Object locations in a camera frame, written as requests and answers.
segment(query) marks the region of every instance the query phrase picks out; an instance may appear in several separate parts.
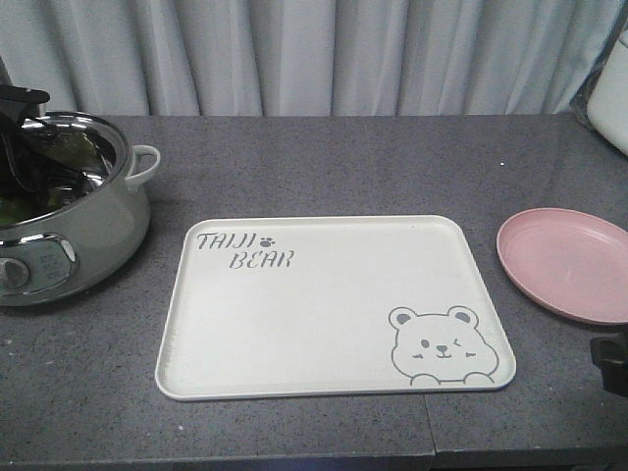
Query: control panel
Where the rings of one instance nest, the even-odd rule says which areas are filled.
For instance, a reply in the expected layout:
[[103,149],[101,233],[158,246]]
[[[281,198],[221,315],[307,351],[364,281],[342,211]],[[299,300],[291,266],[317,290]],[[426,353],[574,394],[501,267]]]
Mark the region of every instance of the control panel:
[[72,245],[59,235],[0,240],[0,296],[56,287],[78,266]]

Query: pot handle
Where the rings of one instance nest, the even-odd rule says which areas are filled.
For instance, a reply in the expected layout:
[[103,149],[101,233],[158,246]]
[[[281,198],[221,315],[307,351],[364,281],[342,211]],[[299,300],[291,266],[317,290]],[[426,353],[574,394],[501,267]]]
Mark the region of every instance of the pot handle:
[[[145,155],[154,157],[155,162],[153,162],[153,164],[146,170],[142,170],[136,174],[135,168]],[[127,182],[127,188],[129,191],[137,191],[140,186],[152,179],[159,168],[160,162],[161,154],[155,147],[150,145],[134,145],[131,150],[131,166],[129,168],[129,173],[125,177],[125,182]]]

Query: tray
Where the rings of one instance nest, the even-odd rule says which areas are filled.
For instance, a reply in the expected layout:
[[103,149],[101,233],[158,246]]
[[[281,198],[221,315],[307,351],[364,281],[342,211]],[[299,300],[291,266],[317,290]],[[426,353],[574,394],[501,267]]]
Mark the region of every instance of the tray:
[[492,390],[514,373],[462,230],[370,216],[192,227],[155,379],[194,400]]

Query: pink plate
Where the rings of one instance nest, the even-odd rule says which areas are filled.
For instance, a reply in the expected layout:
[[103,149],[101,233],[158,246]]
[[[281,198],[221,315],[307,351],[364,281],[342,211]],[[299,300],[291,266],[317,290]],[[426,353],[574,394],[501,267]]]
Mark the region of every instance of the pink plate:
[[628,323],[628,233],[558,208],[515,214],[497,234],[508,277],[552,312],[590,324]]

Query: electric hot pot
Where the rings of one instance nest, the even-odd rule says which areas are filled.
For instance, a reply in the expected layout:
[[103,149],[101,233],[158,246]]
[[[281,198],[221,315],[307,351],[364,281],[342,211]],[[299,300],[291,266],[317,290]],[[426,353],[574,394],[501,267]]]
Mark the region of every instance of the electric hot pot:
[[[156,148],[130,146],[114,125],[84,113],[55,112],[24,118],[19,131],[26,141],[43,140],[45,152],[41,153],[47,152],[48,161],[56,159],[64,165],[62,172],[55,174],[56,180],[45,180],[49,186],[32,197],[39,203],[35,211],[26,211],[13,220],[6,216],[12,208],[30,204],[24,203],[34,194],[26,192],[27,184],[22,185],[25,189],[16,185],[25,197],[20,193],[13,199],[0,198],[5,208],[2,219],[0,205],[0,305],[4,306],[67,296],[120,268],[145,237],[149,203],[143,186],[160,164]],[[2,134],[5,144],[7,135]],[[144,157],[150,157],[150,162],[140,169]],[[32,161],[27,163],[37,176]],[[13,169],[16,174],[20,165],[18,162]]]

